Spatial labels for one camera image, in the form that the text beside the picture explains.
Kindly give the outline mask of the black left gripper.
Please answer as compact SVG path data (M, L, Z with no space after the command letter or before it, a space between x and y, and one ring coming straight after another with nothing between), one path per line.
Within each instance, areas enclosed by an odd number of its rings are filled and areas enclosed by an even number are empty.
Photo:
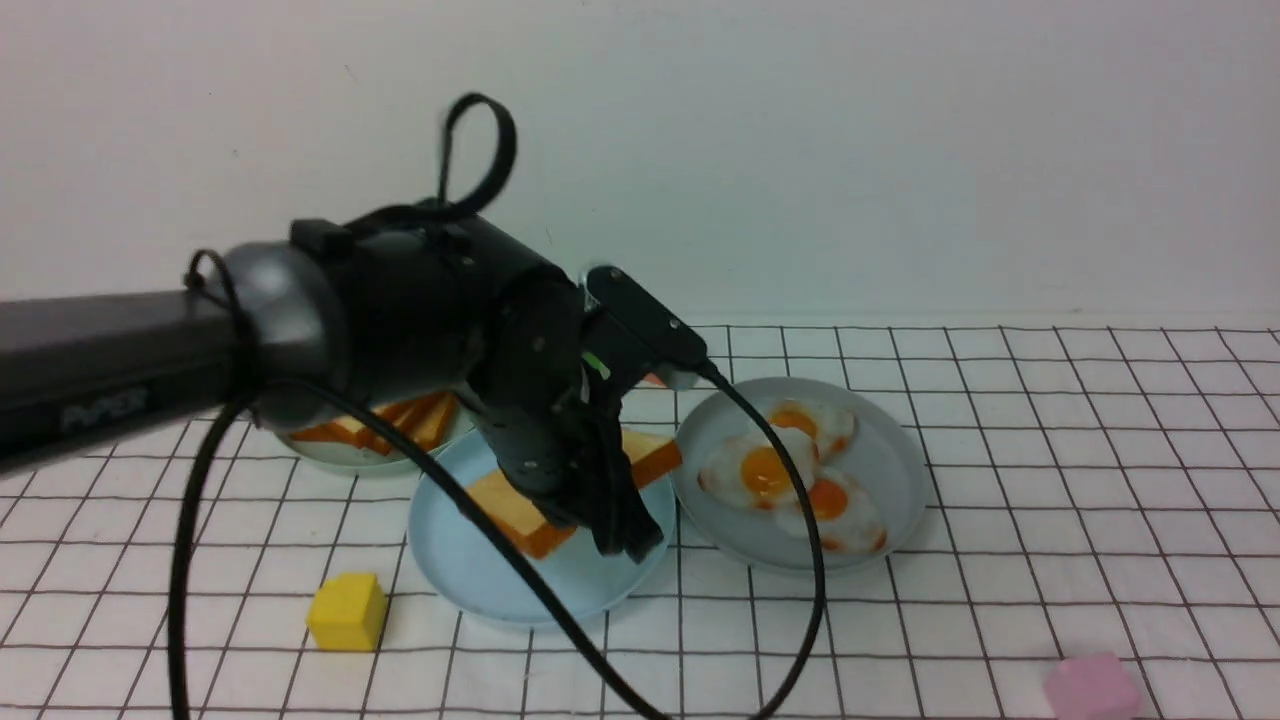
M591 529L605 556L645 560L664 538L636 488L621 402L581 348L581 281L516 275L470 291L470 410L500 468L554 527Z

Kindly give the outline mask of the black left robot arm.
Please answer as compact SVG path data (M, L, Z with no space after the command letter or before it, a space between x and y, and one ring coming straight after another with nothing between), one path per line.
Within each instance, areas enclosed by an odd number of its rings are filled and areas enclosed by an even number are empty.
M188 269L180 290L3 305L3 471L123 439L252 393L274 432L449 391L508 482L604 555L645 559L662 529L625 468L620 405L648 361L607 357L607 283L579 282L484 219L431 209L352 225L301 220Z

